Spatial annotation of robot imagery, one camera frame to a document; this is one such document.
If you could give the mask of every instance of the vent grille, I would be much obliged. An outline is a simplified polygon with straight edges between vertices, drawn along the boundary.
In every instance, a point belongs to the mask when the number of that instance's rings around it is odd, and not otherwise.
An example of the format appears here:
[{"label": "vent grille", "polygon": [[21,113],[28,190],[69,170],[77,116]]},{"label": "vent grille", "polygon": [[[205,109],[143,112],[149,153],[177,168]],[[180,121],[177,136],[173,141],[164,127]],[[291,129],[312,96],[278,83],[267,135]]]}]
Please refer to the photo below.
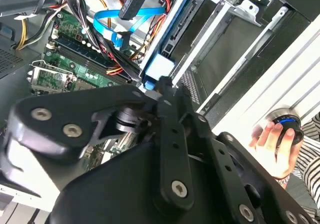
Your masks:
[{"label": "vent grille", "polygon": [[195,81],[193,79],[191,71],[187,70],[181,77],[181,83],[183,83],[191,93],[191,99],[194,103],[200,104],[197,89],[195,87]]},{"label": "vent grille", "polygon": [[0,49],[0,73],[14,68],[17,63],[20,63],[22,61],[23,59]]}]

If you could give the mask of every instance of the striped sleeve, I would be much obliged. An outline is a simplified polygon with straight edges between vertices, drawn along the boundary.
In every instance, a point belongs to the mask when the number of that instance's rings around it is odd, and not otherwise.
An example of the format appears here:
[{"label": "striped sleeve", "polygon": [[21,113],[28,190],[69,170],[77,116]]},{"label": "striped sleeve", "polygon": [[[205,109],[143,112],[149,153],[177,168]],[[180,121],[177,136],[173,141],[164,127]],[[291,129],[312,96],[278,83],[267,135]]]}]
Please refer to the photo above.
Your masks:
[{"label": "striped sleeve", "polygon": [[300,149],[294,174],[302,178],[316,206],[320,209],[320,115],[306,123],[303,144]]}]

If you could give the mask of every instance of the motherboard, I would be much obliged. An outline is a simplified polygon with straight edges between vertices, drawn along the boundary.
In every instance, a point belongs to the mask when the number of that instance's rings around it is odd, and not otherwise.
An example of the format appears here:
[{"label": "motherboard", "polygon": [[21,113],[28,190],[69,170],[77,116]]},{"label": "motherboard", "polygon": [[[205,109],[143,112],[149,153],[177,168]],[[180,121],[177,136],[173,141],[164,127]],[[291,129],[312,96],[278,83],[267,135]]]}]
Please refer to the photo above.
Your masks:
[{"label": "motherboard", "polygon": [[[114,64],[105,59],[100,50],[92,48],[81,24],[66,11],[57,14],[41,59],[31,65],[32,71],[27,79],[34,95],[134,84],[126,74],[108,74]],[[85,169],[98,166],[104,152],[113,157],[126,150],[130,143],[126,142],[127,139],[128,134],[112,140],[119,144],[112,148],[106,146],[110,140],[89,146],[84,155],[87,160]]]}]

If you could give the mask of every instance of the finger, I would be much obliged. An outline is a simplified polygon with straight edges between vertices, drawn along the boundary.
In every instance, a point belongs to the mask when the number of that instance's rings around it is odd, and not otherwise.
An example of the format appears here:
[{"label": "finger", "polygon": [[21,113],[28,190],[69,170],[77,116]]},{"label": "finger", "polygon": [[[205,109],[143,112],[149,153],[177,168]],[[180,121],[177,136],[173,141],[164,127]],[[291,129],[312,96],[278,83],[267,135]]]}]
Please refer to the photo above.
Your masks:
[{"label": "finger", "polygon": [[256,148],[257,141],[258,141],[258,138],[252,138],[251,142],[249,143],[249,147]]},{"label": "finger", "polygon": [[283,126],[281,123],[277,123],[272,130],[269,133],[269,136],[265,142],[264,148],[266,150],[271,151],[272,153],[276,152],[277,147],[277,141],[279,139],[279,136],[281,134],[281,131],[283,129]]},{"label": "finger", "polygon": [[265,127],[265,129],[263,130],[263,132],[261,133],[256,145],[263,147],[267,141],[267,138],[269,136],[270,131],[272,130],[272,128],[274,127],[274,123],[273,122],[268,122],[267,126]]},{"label": "finger", "polygon": [[278,154],[276,157],[276,163],[280,167],[287,167],[289,165],[289,157],[291,153],[291,145],[294,140],[295,131],[292,128],[289,128],[281,141],[279,146]]},{"label": "finger", "polygon": [[290,172],[292,172],[293,169],[295,168],[302,144],[303,144],[303,140],[291,147],[290,157],[289,157],[289,166],[291,169]]}]

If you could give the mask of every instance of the screw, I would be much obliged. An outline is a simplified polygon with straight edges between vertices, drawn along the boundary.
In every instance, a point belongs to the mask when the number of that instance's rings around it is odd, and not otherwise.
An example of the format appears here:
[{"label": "screw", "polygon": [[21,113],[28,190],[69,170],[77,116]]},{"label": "screw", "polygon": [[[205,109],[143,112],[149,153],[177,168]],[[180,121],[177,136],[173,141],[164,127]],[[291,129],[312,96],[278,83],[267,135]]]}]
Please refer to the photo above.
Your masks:
[{"label": "screw", "polygon": [[303,221],[304,224],[310,224],[309,221],[307,220],[307,218],[304,215],[299,214],[299,217]]},{"label": "screw", "polygon": [[31,111],[31,116],[39,121],[46,121],[52,117],[52,114],[45,108],[36,108]]},{"label": "screw", "polygon": [[292,223],[298,224],[298,220],[297,220],[297,218],[292,214],[292,212],[286,211],[285,214],[286,214],[286,216],[288,217],[288,219],[289,219]]},{"label": "screw", "polygon": [[201,121],[203,121],[204,123],[206,122],[206,119],[205,119],[204,116],[198,115],[198,118],[199,118]]},{"label": "screw", "polygon": [[137,91],[132,91],[132,93],[135,95],[135,96],[138,96],[139,98],[141,97],[141,94]]},{"label": "screw", "polygon": [[248,221],[248,222],[253,222],[254,221],[254,214],[252,213],[252,211],[244,204],[241,204],[239,206],[239,211],[241,213],[241,215]]},{"label": "screw", "polygon": [[177,180],[171,183],[171,189],[180,198],[185,198],[188,194],[186,186]]},{"label": "screw", "polygon": [[226,135],[226,138],[227,138],[230,142],[233,142],[233,141],[234,141],[234,138],[233,138],[230,134],[227,134],[227,135]]},{"label": "screw", "polygon": [[171,103],[168,100],[164,100],[164,103],[166,103],[167,105],[171,106]]},{"label": "screw", "polygon": [[63,133],[70,138],[77,138],[81,136],[82,129],[76,124],[67,124],[63,127]]}]

